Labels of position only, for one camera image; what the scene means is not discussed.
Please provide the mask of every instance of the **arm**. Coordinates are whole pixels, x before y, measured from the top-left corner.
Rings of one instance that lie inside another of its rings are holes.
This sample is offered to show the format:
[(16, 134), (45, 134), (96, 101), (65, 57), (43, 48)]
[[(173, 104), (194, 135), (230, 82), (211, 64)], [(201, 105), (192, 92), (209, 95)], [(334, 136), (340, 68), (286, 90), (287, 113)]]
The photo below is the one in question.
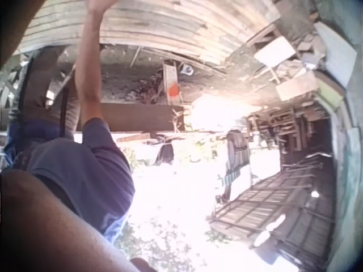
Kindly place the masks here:
[(100, 65), (100, 27), (104, 13), (116, 0), (88, 0), (86, 22), (75, 69), (75, 85), (81, 105), (82, 126), (101, 112), (102, 78)]
[(7, 1), (1, 7), (0, 68), (7, 62), (20, 44), (30, 21), (45, 0)]
[(16, 265), (30, 271), (139, 271), (37, 178), (9, 170), (0, 181), (1, 245), (11, 260), (21, 260)]

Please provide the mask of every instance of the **wooden post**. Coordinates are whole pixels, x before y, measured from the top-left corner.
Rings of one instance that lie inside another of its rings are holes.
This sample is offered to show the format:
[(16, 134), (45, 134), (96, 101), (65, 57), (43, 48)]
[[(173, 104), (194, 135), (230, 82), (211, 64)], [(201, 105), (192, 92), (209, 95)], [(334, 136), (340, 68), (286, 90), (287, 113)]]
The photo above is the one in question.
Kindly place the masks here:
[(164, 90), (168, 105), (180, 105), (178, 70), (170, 61), (164, 61)]

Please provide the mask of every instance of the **debris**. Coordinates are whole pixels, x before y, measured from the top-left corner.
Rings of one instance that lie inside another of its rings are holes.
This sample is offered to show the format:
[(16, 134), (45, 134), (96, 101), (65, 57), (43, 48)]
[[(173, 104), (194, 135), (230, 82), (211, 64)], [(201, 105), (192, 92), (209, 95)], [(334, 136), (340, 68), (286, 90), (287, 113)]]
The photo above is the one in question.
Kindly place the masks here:
[(258, 51), (255, 58), (267, 67), (275, 67), (294, 54), (295, 49), (284, 36), (280, 36)]
[(299, 51), (309, 51), (310, 48), (313, 45), (313, 41), (302, 41), (299, 46), (297, 47), (297, 50)]
[(304, 41), (312, 41), (313, 39), (315, 38), (315, 35), (313, 34), (307, 34), (305, 37), (304, 37)]
[(184, 75), (192, 75), (194, 74), (194, 69), (189, 64), (183, 64), (180, 73)]
[(311, 13), (309, 19), (315, 23), (319, 19), (319, 13), (317, 11)]
[(275, 6), (281, 15), (288, 13), (293, 8), (290, 0), (279, 1), (275, 4)]
[(134, 65), (134, 63), (135, 63), (135, 61), (136, 61), (136, 58), (137, 58), (137, 56), (138, 56), (138, 54), (139, 54), (140, 50), (141, 50), (141, 46), (139, 46), (139, 47), (137, 48), (136, 53), (135, 53), (135, 55), (134, 55), (134, 58), (132, 59), (132, 62), (131, 62), (131, 64), (130, 64), (130, 68)]
[(277, 92), (282, 101), (303, 95), (318, 88), (319, 86), (316, 81), (316, 77), (312, 71), (308, 71), (303, 75), (276, 86)]
[(275, 71), (272, 68), (269, 68), (271, 74), (272, 74), (272, 78), (277, 82), (277, 84), (281, 84), (280, 79), (278, 78), (277, 74), (275, 73)]
[(208, 71), (211, 74), (215, 74), (215, 75), (218, 75), (220, 77), (225, 77), (226, 76), (226, 73), (216, 69), (217, 67), (207, 65), (205, 63), (202, 63), (202, 62), (200, 62), (200, 61), (198, 61), (196, 59), (193, 59), (193, 58), (190, 58), (190, 57), (187, 57), (187, 56), (183, 56), (183, 55), (179, 55), (179, 54), (175, 54), (175, 53), (171, 53), (171, 52), (167, 52), (167, 51), (163, 51), (163, 50), (158, 50), (158, 49), (145, 49), (145, 48), (143, 48), (142, 51), (146, 52), (146, 53), (150, 53), (150, 54), (155, 54), (155, 55), (160, 56), (162, 58), (168, 58), (168, 59), (188, 63), (188, 64), (192, 65), (193, 67), (199, 68), (199, 69), (204, 70), (204, 71)]
[(276, 74), (279, 78), (285, 78), (287, 80), (294, 78), (297, 74), (304, 69), (304, 65), (298, 59), (293, 61), (283, 61), (276, 69)]
[(306, 65), (309, 69), (315, 69), (319, 63), (321, 58), (313, 53), (304, 53), (302, 55), (302, 62)]
[(314, 105), (314, 101), (308, 101), (308, 102), (304, 102), (301, 104), (301, 107), (309, 107), (309, 106), (312, 106)]
[(315, 55), (320, 58), (325, 57), (327, 54), (327, 46), (319, 35), (313, 39), (313, 50)]
[(353, 72), (357, 52), (327, 25), (317, 22), (314, 26), (327, 47), (326, 70), (346, 88)]
[(250, 77), (249, 75), (245, 75), (245, 76), (238, 78), (238, 80), (246, 81), (249, 77)]
[(307, 69), (304, 67), (295, 76), (293, 76), (293, 78), (300, 77), (301, 75), (305, 74), (306, 72), (307, 72)]
[(233, 63), (231, 61), (226, 61), (225, 65), (226, 65), (226, 67), (230, 67), (230, 66), (234, 66), (235, 63)]

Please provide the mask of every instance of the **wooden wall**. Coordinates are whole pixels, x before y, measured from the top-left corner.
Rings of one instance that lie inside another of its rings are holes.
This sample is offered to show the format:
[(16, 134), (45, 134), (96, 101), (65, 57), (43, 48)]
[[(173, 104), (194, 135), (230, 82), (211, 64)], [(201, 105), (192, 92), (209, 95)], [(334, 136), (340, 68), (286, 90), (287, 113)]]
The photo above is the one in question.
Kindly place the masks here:
[[(82, 35), (84, 1), (47, 0), (16, 53), (75, 44)], [(280, 17), (272, 0), (128, 0), (108, 10), (101, 43), (147, 46), (220, 64)]]

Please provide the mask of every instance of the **wooden beam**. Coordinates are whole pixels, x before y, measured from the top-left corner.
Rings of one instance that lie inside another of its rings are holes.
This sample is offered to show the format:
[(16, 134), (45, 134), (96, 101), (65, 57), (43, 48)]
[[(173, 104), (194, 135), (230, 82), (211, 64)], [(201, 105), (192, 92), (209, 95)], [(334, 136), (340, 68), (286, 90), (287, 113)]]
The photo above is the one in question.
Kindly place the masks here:
[(236, 199), (235, 202), (257, 204), (257, 205), (271, 205), (271, 206), (293, 206), (299, 207), (299, 205), (291, 202), (271, 202), (271, 201), (255, 201), (255, 200), (240, 200)]
[(293, 176), (293, 177), (284, 177), (281, 178), (282, 180), (292, 180), (292, 179), (302, 179), (305, 177), (315, 177), (315, 175), (313, 174), (306, 174), (306, 175), (300, 175), (300, 176)]
[(150, 133), (141, 133), (133, 136), (127, 136), (117, 139), (117, 143), (127, 143), (127, 142), (142, 142), (142, 141), (148, 141), (151, 140), (151, 134)]
[(267, 27), (265, 27), (264, 29), (262, 29), (259, 33), (257, 33), (253, 38), (249, 39), (246, 42), (246, 45), (248, 47), (253, 46), (255, 43), (258, 43), (264, 36), (266, 36), (267, 34), (269, 34), (270, 32), (272, 32), (275, 29), (275, 25), (274, 24), (270, 24)]
[(308, 71), (296, 78), (276, 86), (282, 101), (289, 100), (299, 95), (315, 91), (319, 88), (314, 72)]
[(173, 52), (168, 52), (168, 51), (163, 51), (163, 50), (158, 50), (158, 49), (142, 49), (142, 51), (146, 52), (146, 53), (150, 53), (150, 54), (155, 54), (155, 55), (161, 56), (163, 58), (170, 58), (172, 60), (184, 62), (184, 63), (187, 63), (194, 67), (197, 67), (198, 69), (207, 71), (211, 74), (215, 74), (220, 77), (225, 77), (227, 75), (225, 72), (218, 70), (218, 69), (214, 68), (213, 66), (210, 66), (205, 63), (201, 63), (196, 59), (192, 59), (190, 57), (187, 57), (187, 56), (184, 56), (181, 54), (176, 54)]
[(311, 184), (307, 184), (307, 185), (296, 185), (296, 186), (282, 186), (282, 187), (256, 187), (254, 186), (253, 189), (254, 191), (274, 191), (274, 190), (292, 190), (292, 189), (310, 189), (313, 186)]
[(314, 169), (314, 168), (316, 168), (316, 166), (311, 165), (311, 166), (308, 166), (308, 167), (289, 169), (289, 170), (286, 170), (285, 172), (290, 173), (290, 172), (303, 171), (303, 170), (309, 170), (309, 169)]
[[(103, 116), (112, 132), (117, 131), (174, 131), (174, 111), (183, 107), (169, 105), (103, 103)], [(185, 130), (184, 116), (178, 118), (179, 130)]]
[(180, 105), (178, 70), (170, 61), (164, 61), (164, 91), (166, 93), (168, 105)]

